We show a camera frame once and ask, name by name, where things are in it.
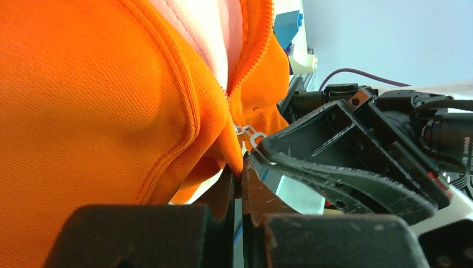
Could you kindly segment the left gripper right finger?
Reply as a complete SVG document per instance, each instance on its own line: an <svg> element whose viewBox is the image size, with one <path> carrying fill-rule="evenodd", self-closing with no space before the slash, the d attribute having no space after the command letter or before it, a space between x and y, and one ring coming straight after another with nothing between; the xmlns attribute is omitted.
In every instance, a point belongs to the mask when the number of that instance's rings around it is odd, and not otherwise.
<svg viewBox="0 0 473 268"><path fill-rule="evenodd" d="M245 267L428 267L406 222L389 215L303 215L243 160Z"/></svg>

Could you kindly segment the orange zip-up jacket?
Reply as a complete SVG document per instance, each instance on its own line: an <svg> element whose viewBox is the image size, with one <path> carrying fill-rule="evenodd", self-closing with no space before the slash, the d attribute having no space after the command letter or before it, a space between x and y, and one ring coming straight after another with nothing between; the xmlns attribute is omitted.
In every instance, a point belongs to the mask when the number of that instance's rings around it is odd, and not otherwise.
<svg viewBox="0 0 473 268"><path fill-rule="evenodd" d="M2 1L1 266L92 204L188 201L286 127L272 1Z"/></svg>

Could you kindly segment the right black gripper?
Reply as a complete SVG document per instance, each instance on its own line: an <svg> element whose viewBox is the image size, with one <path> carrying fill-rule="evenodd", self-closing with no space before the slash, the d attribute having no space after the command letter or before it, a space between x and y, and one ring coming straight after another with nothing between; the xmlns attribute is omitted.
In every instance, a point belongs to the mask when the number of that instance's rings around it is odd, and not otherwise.
<svg viewBox="0 0 473 268"><path fill-rule="evenodd" d="M409 225L451 203L446 183L472 177L472 101L349 87L261 140L261 164L308 186L345 214L392 214Z"/></svg>

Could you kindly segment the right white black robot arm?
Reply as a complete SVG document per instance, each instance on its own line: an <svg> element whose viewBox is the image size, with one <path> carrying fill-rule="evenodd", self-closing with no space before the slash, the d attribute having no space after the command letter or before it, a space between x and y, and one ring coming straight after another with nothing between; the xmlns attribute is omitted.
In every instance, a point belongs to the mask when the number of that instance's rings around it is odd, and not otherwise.
<svg viewBox="0 0 473 268"><path fill-rule="evenodd" d="M325 198L302 214L242 176L245 267L471 267L472 101L358 84L295 92L251 157Z"/></svg>

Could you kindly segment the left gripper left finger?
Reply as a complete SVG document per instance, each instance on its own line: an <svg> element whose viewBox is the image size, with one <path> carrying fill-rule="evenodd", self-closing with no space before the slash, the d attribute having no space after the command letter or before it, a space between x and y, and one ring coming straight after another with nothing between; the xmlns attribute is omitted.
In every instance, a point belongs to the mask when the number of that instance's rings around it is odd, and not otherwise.
<svg viewBox="0 0 473 268"><path fill-rule="evenodd" d="M45 267L232 267L234 176L190 205L87 205L67 219Z"/></svg>

